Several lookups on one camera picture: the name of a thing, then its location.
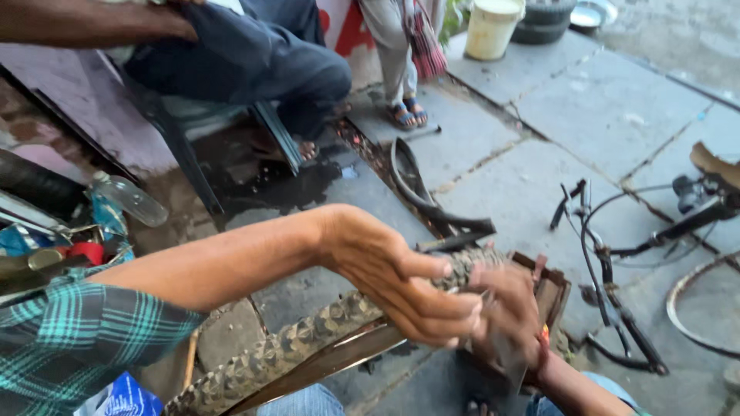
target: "person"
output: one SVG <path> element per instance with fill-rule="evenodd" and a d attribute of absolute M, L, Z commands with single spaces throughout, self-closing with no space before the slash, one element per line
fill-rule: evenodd
<path fill-rule="evenodd" d="M 375 40 L 391 119 L 406 130 L 424 127 L 428 115 L 416 97 L 417 70 L 403 29 L 414 14 L 414 0 L 360 0 L 360 9 Z"/>
<path fill-rule="evenodd" d="M 83 269 L 0 307 L 0 405 L 69 415 L 131 366 L 156 362 L 211 311 L 323 266 L 369 296 L 412 340 L 454 347 L 482 301 L 435 289 L 449 260 L 409 249 L 375 217 L 333 204 L 234 229 L 86 277 Z"/>
<path fill-rule="evenodd" d="M 647 415 L 619 384 L 594 373 L 580 373 L 550 351 L 541 336 L 529 271 L 480 264 L 471 273 L 471 285 L 484 286 L 497 299 L 484 306 L 481 324 L 471 334 L 476 353 L 491 357 L 485 341 L 488 333 L 496 329 L 506 334 L 524 353 L 530 369 L 527 382 L 541 391 L 529 400 L 525 416 Z M 475 411 L 481 416 L 494 414 L 485 405 Z M 344 411 L 326 387 L 314 384 L 261 406 L 257 415 L 341 416 Z"/>
<path fill-rule="evenodd" d="M 352 85 L 345 59 L 325 48 L 315 0 L 224 1 L 5 0 L 0 41 L 105 49 L 164 95 L 279 101 L 301 155 L 314 158 L 312 141 Z M 253 145 L 266 158 L 278 154 L 265 138 Z"/>

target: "teal plaid shirt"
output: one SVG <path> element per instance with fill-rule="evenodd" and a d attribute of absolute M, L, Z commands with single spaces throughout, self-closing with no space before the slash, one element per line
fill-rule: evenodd
<path fill-rule="evenodd" d="M 205 319 L 71 269 L 0 309 L 0 413 L 71 415 L 131 366 L 171 351 Z"/>

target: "white pants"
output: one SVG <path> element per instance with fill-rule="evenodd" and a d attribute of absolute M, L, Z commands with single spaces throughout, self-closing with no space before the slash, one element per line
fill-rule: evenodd
<path fill-rule="evenodd" d="M 403 2 L 408 14 L 414 12 L 413 0 L 360 0 L 365 23 L 375 40 L 383 86 L 391 106 L 403 103 L 417 88 L 417 72 L 411 61 L 411 47 L 403 31 Z"/>

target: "bicycle seat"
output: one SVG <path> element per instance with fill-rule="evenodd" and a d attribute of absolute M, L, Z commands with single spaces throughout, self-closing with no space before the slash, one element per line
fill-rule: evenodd
<path fill-rule="evenodd" d="M 717 180 L 720 187 L 740 192 L 740 162 L 731 164 L 718 158 L 700 141 L 693 145 L 689 158 L 697 169 Z"/>

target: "forearm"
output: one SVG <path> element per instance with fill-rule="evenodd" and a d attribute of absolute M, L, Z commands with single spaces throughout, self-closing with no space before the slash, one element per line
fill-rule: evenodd
<path fill-rule="evenodd" d="M 331 209 L 313 209 L 156 252 L 93 275 L 89 281 L 209 311 L 318 265 Z"/>
<path fill-rule="evenodd" d="M 166 6 L 96 0 L 2 0 L 1 4 L 1 42 L 105 48 L 195 35 L 187 20 Z"/>
<path fill-rule="evenodd" d="M 617 396 L 550 353 L 539 373 L 539 388 L 567 416 L 630 416 L 634 410 Z"/>

